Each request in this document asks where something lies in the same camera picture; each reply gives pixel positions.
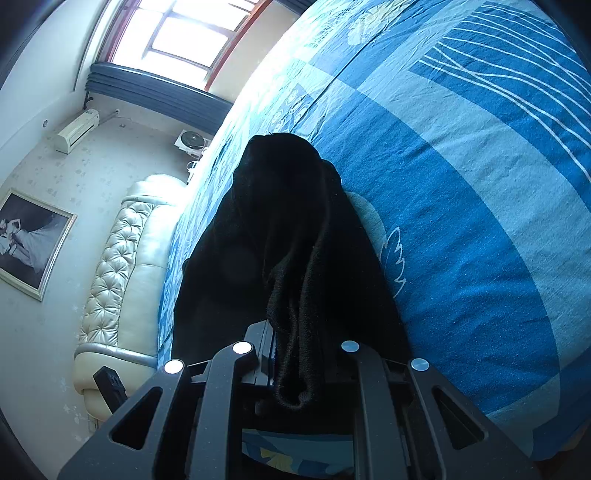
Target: framed picture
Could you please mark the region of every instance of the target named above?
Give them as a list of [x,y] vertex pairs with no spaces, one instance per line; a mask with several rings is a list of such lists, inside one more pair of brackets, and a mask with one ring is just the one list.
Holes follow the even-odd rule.
[[9,190],[0,204],[0,278],[42,301],[76,215]]

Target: air conditioner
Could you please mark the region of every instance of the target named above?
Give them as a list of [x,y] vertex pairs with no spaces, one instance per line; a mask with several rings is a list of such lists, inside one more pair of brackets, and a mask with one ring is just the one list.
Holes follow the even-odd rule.
[[86,135],[99,126],[99,112],[90,108],[56,136],[56,150],[70,153]]

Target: window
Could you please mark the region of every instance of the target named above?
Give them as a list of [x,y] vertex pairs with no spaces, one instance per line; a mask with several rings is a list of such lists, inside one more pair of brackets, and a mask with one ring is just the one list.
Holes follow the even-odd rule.
[[106,61],[203,89],[264,0],[129,0],[107,39]]

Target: black cloth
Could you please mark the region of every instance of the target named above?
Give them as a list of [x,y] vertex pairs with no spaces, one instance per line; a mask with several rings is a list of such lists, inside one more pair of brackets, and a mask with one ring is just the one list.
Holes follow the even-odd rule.
[[277,333],[275,398],[290,410],[319,400],[331,332],[384,358],[410,357],[339,174],[292,134],[256,136],[246,146],[232,188],[185,263],[173,357],[208,360],[265,319]]

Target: yellow pattern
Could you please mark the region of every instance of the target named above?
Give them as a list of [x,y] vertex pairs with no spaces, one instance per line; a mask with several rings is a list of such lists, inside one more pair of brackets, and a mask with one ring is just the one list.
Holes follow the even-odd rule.
[[293,458],[287,455],[283,455],[283,453],[272,452],[265,448],[261,448],[261,457],[263,458],[270,458],[267,462],[268,466],[272,466],[273,468],[277,468],[282,472],[287,473],[295,473],[291,469],[291,464],[293,463]]

